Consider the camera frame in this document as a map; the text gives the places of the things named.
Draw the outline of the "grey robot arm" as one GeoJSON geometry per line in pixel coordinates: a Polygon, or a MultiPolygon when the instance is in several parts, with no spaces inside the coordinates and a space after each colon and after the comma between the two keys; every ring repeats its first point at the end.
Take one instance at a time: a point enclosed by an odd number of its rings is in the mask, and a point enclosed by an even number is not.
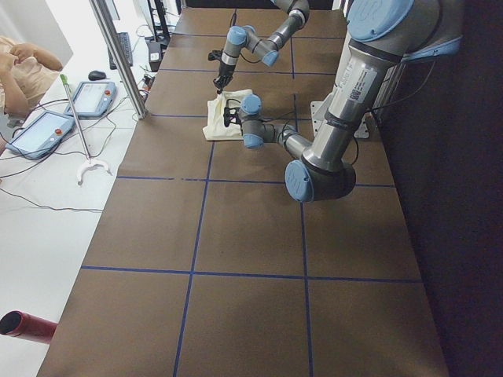
{"type": "Polygon", "coordinates": [[[321,103],[313,141],[289,126],[266,123],[262,102],[249,95],[237,113],[244,145],[282,145],[293,157],[285,170],[289,195],[302,203],[339,199],[356,174],[343,154],[364,114],[375,104],[387,71],[407,61],[431,60],[458,51],[463,1],[356,1],[347,14],[347,60],[340,61],[334,88],[321,103]]]}
{"type": "Polygon", "coordinates": [[[288,17],[269,37],[259,37],[251,25],[229,28],[225,45],[221,50],[212,50],[208,60],[218,60],[218,75],[213,80],[217,94],[220,94],[233,79],[233,73],[241,55],[242,49],[247,49],[255,55],[259,62],[271,67],[278,59],[279,51],[286,42],[300,29],[304,28],[310,15],[310,5],[305,0],[272,1],[279,9],[285,11],[288,17]]]}

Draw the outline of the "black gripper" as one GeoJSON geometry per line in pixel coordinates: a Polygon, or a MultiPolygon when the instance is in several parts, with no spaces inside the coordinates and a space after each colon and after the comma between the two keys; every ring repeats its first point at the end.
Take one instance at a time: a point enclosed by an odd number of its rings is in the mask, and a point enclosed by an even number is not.
{"type": "Polygon", "coordinates": [[[227,87],[227,85],[233,79],[233,73],[235,71],[235,64],[226,64],[223,61],[220,62],[218,75],[214,79],[214,85],[216,88],[216,93],[220,94],[227,87]]]}

